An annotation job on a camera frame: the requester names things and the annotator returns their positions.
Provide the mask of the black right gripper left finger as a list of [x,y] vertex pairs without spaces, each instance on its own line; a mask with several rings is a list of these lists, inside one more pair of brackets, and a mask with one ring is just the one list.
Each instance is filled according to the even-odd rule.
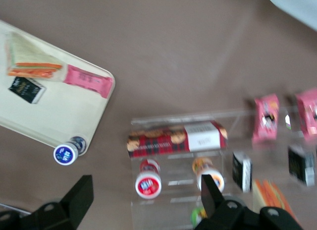
[[27,216],[1,211],[2,230],[76,230],[94,200],[93,177],[83,175],[58,202],[50,202]]

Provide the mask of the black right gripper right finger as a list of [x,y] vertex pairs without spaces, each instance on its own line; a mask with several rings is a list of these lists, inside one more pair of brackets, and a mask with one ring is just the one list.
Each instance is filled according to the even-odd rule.
[[298,222],[278,207],[263,207],[251,211],[236,200],[226,200],[210,175],[202,175],[201,200],[207,218],[197,230],[301,230]]

